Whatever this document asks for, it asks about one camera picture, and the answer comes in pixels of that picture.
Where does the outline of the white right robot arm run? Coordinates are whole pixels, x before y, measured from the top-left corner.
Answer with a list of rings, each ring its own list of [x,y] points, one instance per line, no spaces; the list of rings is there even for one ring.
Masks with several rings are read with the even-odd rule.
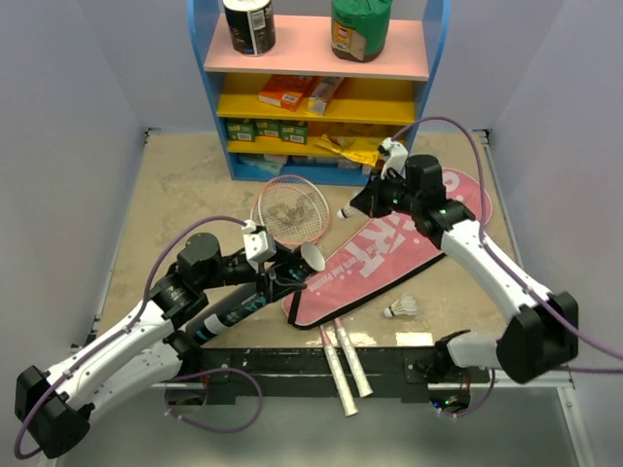
[[[370,218],[409,216],[419,234],[469,272],[504,318],[498,338],[459,331],[437,341],[433,369],[440,379],[454,382],[469,367],[482,367],[526,383],[576,358],[575,298],[529,277],[482,233],[475,215],[448,197],[435,157],[408,158],[403,174],[388,166],[373,170],[348,205]]]

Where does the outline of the black shuttlecock tube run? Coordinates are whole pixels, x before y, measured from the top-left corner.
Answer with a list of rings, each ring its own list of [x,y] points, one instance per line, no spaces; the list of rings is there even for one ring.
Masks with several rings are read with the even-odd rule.
[[[304,242],[255,282],[241,285],[199,313],[186,325],[185,332],[198,344],[211,341],[266,305],[302,292],[307,287],[306,280],[324,270],[325,259],[319,248]]]

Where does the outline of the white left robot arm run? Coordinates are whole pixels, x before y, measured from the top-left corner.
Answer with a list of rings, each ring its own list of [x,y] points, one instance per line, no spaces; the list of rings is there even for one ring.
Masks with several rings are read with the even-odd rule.
[[[325,268],[317,247],[289,249],[262,227],[243,234],[224,256],[211,233],[190,236],[145,299],[114,327],[47,370],[17,379],[15,413],[48,458],[77,446],[106,410],[156,382],[191,381],[201,372],[201,345],[262,307],[305,289]]]

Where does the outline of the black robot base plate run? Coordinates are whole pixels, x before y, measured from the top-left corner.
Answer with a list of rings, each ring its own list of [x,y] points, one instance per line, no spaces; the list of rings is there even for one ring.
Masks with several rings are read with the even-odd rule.
[[[431,347],[359,347],[357,356],[375,398],[427,403],[449,398],[465,374],[471,383],[487,383],[486,371],[454,370],[441,376],[433,369]],[[206,348],[182,361],[179,373],[234,368],[251,374],[266,397],[330,398],[338,395],[320,347]]]

